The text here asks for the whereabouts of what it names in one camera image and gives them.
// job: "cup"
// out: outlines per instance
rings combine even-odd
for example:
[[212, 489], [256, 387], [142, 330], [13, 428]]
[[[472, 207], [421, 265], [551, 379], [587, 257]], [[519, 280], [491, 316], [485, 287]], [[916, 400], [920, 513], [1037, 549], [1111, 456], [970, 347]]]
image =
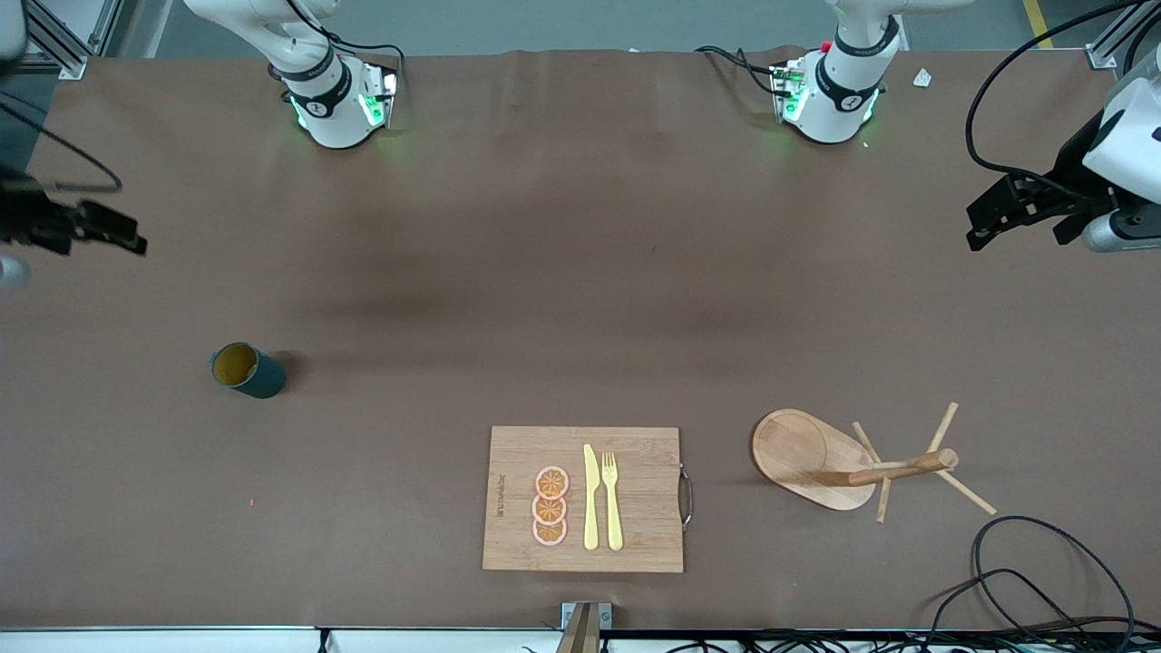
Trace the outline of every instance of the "cup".
[[210, 373], [218, 383], [254, 399], [271, 399], [287, 382], [282, 364], [250, 343], [232, 343], [210, 357]]

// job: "logo text on cutting board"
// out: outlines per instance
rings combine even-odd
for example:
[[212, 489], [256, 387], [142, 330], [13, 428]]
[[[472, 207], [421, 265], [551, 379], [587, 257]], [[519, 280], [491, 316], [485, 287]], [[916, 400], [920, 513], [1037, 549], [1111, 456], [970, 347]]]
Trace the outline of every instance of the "logo text on cutting board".
[[504, 516], [504, 474], [500, 474], [496, 482], [496, 516]]

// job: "orange slice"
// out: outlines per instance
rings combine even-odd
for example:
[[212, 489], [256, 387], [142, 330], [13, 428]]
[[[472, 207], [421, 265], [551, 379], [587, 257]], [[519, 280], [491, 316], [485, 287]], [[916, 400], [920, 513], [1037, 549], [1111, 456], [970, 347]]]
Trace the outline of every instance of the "orange slice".
[[569, 490], [569, 475], [551, 465], [536, 474], [536, 494], [545, 498], [560, 498]]
[[564, 536], [569, 534], [569, 523], [562, 521], [558, 524], [541, 524], [539, 522], [532, 523], [532, 537], [536, 538], [536, 541], [543, 544], [545, 546], [556, 546], [557, 544], [564, 541]]
[[532, 500], [532, 518], [546, 526], [560, 524], [568, 509], [563, 498], [545, 498], [536, 495]]

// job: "plastic fork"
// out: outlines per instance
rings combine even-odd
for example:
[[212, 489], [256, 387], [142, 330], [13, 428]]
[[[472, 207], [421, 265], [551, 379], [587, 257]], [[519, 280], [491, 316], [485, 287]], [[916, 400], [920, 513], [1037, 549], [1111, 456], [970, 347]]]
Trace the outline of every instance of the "plastic fork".
[[600, 454], [600, 478], [605, 481], [606, 501], [608, 505], [608, 547], [620, 551], [625, 546], [625, 536], [621, 533], [621, 511], [616, 508], [616, 454], [613, 452]]

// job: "brown table cover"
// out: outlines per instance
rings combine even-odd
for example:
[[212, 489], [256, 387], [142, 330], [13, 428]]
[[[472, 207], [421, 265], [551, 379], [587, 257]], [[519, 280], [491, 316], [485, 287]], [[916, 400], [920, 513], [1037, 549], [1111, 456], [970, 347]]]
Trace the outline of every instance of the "brown table cover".
[[[395, 130], [349, 151], [294, 124], [262, 60], [93, 60], [49, 125], [124, 177], [106, 200], [150, 251], [17, 252], [0, 624], [538, 626], [605, 600], [620, 627], [925, 626], [987, 516], [933, 476], [895, 485], [886, 525], [829, 512], [748, 443], [799, 408], [903, 458], [949, 401], [957, 475], [1072, 530], [1156, 618], [1161, 258], [1047, 225], [968, 251], [997, 175], [964, 116], [1001, 57], [901, 53], [837, 146], [701, 55], [416, 58]], [[1021, 58], [981, 152], [1046, 170], [1111, 80], [1076, 51]], [[31, 170], [99, 179], [43, 138]], [[215, 386], [207, 357], [239, 339], [288, 360], [282, 395]], [[679, 426], [686, 573], [482, 571], [493, 424]], [[1031, 528], [985, 562], [1120, 609]], [[1003, 624], [973, 597], [944, 625]]]

